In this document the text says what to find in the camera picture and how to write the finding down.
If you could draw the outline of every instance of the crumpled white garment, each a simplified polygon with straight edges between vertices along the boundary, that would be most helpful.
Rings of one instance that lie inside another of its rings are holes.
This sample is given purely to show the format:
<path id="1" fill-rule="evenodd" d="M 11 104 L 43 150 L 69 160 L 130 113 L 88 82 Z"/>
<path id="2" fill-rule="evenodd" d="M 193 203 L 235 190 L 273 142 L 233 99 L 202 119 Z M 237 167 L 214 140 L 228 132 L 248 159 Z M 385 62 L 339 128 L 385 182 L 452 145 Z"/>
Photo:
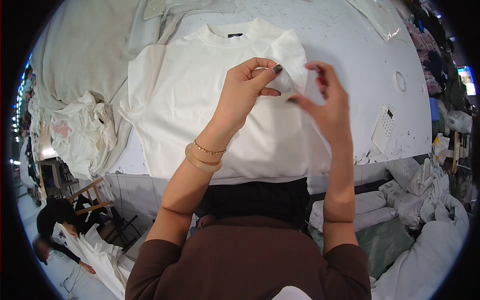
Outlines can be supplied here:
<path id="1" fill-rule="evenodd" d="M 87 91 L 66 108 L 56 110 L 50 122 L 52 148 L 76 178 L 93 180 L 108 153 L 117 144 L 112 111 L 96 103 Z"/>
<path id="2" fill-rule="evenodd" d="M 373 191 L 355 195 L 355 219 L 353 221 L 355 232 L 392 219 L 396 215 L 395 209 L 385 210 L 384 206 L 385 198 L 382 192 Z M 324 200 L 313 203 L 309 223 L 323 232 Z"/>

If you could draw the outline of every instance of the woman's left hand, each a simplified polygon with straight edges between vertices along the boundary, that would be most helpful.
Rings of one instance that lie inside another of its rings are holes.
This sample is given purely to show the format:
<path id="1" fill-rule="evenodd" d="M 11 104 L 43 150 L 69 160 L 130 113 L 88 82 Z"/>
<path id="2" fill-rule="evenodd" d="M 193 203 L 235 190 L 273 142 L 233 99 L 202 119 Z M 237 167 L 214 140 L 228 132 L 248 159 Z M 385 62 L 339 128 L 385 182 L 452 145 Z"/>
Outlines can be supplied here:
<path id="1" fill-rule="evenodd" d="M 228 70 L 212 120 L 238 131 L 258 96 L 280 96 L 279 91 L 265 86 L 282 69 L 273 60 L 254 57 Z"/>

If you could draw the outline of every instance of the dark nail polish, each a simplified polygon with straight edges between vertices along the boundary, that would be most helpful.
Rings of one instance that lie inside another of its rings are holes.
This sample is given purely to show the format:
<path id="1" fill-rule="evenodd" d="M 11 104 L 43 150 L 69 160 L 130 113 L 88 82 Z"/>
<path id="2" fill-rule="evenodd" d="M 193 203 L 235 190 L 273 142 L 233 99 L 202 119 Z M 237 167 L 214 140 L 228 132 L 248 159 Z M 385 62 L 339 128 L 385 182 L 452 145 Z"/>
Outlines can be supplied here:
<path id="1" fill-rule="evenodd" d="M 283 70 L 283 67 L 281 65 L 276 65 L 275 67 L 273 67 L 273 73 L 275 73 L 275 75 L 278 75 L 278 73 L 282 72 Z"/>

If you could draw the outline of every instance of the worktable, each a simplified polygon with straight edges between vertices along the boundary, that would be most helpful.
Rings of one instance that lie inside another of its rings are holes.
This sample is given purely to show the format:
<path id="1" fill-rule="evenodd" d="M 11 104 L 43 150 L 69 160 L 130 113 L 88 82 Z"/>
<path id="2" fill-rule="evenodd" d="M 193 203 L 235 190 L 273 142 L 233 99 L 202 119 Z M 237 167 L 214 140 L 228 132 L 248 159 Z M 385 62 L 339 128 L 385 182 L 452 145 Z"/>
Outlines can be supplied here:
<path id="1" fill-rule="evenodd" d="M 393 7 L 389 0 L 387 6 Z M 307 61 L 332 64 L 349 95 L 354 163 L 357 165 L 425 154 L 431 149 L 430 104 L 420 59 L 413 42 L 396 38 L 385 42 L 368 19 L 346 0 L 235 0 L 229 13 L 201 13 L 183 17 L 171 41 L 196 31 L 205 23 L 221 25 L 260 17 L 278 27 L 294 29 Z M 402 92 L 394 81 L 400 72 Z M 305 95 L 322 102 L 310 73 Z M 372 134 L 382 105 L 393 108 L 395 122 L 383 154 L 372 149 Z M 135 130 L 127 147 L 109 172 L 148 174 Z"/>

